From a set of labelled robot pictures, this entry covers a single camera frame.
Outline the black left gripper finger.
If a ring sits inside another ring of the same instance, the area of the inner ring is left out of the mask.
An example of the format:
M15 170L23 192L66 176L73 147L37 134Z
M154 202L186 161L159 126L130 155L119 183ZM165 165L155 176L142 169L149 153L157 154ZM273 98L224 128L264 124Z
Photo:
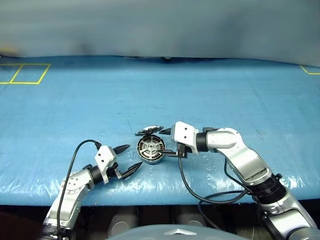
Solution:
M119 145L113 148L113 151L115 152L116 155L119 155L123 153L125 150L127 150L131 145L130 144L124 144L124 145Z
M124 180L126 178L128 178L129 176L131 176L132 174L134 174L139 168L140 166L142 165L142 161L141 162L138 162L132 166L130 166L126 172L124 173L121 173L121 179Z

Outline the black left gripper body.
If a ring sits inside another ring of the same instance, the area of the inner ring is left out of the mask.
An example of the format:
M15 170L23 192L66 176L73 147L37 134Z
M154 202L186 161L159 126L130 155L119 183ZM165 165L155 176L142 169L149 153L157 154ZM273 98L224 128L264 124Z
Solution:
M122 177L122 173L118 170L118 163L116 161L117 155L114 157L113 162L112 162L112 172L113 172L113 176L117 177L118 180L121 179Z

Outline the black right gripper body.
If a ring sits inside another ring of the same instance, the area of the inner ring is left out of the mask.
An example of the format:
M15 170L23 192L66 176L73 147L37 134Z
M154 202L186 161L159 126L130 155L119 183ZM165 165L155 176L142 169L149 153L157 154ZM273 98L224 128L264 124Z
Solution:
M190 148L188 146L186 146L183 143L177 143L177 148L176 148L176 156L178 158L187 158L188 157L188 153L190 152Z

